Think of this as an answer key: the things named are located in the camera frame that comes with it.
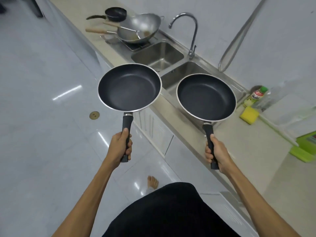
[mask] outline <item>chrome faucet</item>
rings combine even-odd
[[[169,29],[172,28],[172,25],[173,25],[174,21],[175,21],[176,19],[178,19],[179,17],[182,17],[182,16],[191,17],[191,18],[194,20],[194,22],[195,22],[194,35],[193,35],[193,39],[192,39],[192,43],[191,43],[191,48],[190,48],[190,51],[189,51],[189,54],[188,54],[189,58],[192,59],[192,58],[194,57],[194,55],[195,55],[194,52],[195,52],[196,45],[194,45],[194,42],[195,42],[195,37],[196,37],[197,32],[198,32],[198,21],[197,21],[197,19],[195,18],[195,16],[194,16],[192,13],[190,13],[190,12],[180,13],[179,15],[176,15],[176,16],[173,18],[172,22],[169,24]]]

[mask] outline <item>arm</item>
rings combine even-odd
[[[248,213],[251,216],[259,236],[298,236],[299,234],[263,199],[256,188],[243,175],[231,159],[223,142],[212,134],[214,153],[218,161],[220,172],[231,181]],[[211,163],[213,155],[206,143],[206,160]]]
[[[100,169],[94,176],[93,180],[78,200],[75,207],[61,223],[52,237],[89,237],[94,223],[97,210],[105,190],[106,184],[112,174],[112,171],[120,164],[123,154],[128,155],[131,159],[132,141],[128,143],[126,149],[126,139],[128,129],[113,135],[107,155],[101,164]]]

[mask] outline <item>person's left hand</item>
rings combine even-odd
[[[128,149],[126,149],[126,139],[128,137],[128,129],[125,128],[122,132],[116,133],[112,136],[109,150],[103,161],[107,163],[113,170],[119,166],[121,158],[124,154],[128,155],[128,160],[131,160],[132,140],[128,142]]]

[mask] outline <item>black non-stick frying pan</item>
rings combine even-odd
[[[159,96],[162,82],[158,73],[142,64],[124,64],[109,70],[100,80],[98,96],[107,107],[124,112],[123,127],[130,132],[133,112],[151,105]],[[128,162],[124,155],[121,162]]]
[[[124,8],[121,7],[110,7],[105,10],[105,15],[93,15],[90,17],[87,17],[86,20],[94,19],[94,18],[103,18],[103,19],[109,19],[113,22],[121,22],[126,19],[127,12]]]
[[[179,82],[176,93],[185,111],[205,121],[203,129],[208,146],[214,155],[214,144],[210,139],[210,135],[213,134],[212,122],[225,120],[234,113],[237,105],[234,92],[229,85],[215,76],[192,74]],[[219,169],[215,155],[211,169]]]

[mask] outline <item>hand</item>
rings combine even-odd
[[[228,154],[224,143],[219,141],[214,134],[211,134],[211,141],[214,143],[214,154],[218,162],[219,171],[224,175],[227,175],[228,171],[232,166],[235,165],[235,163]],[[208,147],[207,142],[205,147],[205,157],[208,163],[212,163],[214,156],[212,155],[211,149]]]
[[[124,154],[128,155],[128,160],[131,160],[132,153],[132,140],[128,142],[128,149],[126,149],[126,139],[128,137],[128,128],[125,128],[122,132],[116,133],[112,136],[111,143],[109,145],[109,150],[103,161],[103,163],[108,164],[112,170],[119,166],[120,160]]]

